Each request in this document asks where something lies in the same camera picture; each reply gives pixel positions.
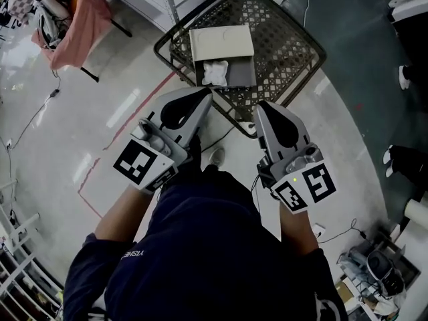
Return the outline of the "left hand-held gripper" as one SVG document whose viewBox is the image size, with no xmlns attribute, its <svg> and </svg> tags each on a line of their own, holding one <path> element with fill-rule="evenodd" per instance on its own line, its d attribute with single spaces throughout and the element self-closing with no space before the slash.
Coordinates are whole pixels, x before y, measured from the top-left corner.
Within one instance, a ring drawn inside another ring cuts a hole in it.
<svg viewBox="0 0 428 321">
<path fill-rule="evenodd" d="M 181 88 L 159 96 L 141 118 L 112 167 L 139 191 L 153 193 L 193 160 L 189 143 L 212 102 L 209 88 Z"/>
</svg>

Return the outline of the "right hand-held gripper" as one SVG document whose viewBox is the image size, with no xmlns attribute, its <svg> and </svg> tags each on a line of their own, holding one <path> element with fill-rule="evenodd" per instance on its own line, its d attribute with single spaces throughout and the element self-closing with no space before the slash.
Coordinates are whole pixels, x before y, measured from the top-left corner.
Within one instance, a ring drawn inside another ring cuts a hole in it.
<svg viewBox="0 0 428 321">
<path fill-rule="evenodd" d="M 282 202 L 293 214 L 315 207 L 336 192 L 330 163 L 320 148 L 306 136 L 303 122 L 287 108 L 262 101 L 255 109 L 257 131 L 261 132 L 268 154 L 260 160 L 257 170 L 262 186 L 274 199 Z M 304 146 L 294 154 L 283 155 L 282 148 Z M 270 156 L 279 156 L 274 162 Z"/>
</svg>

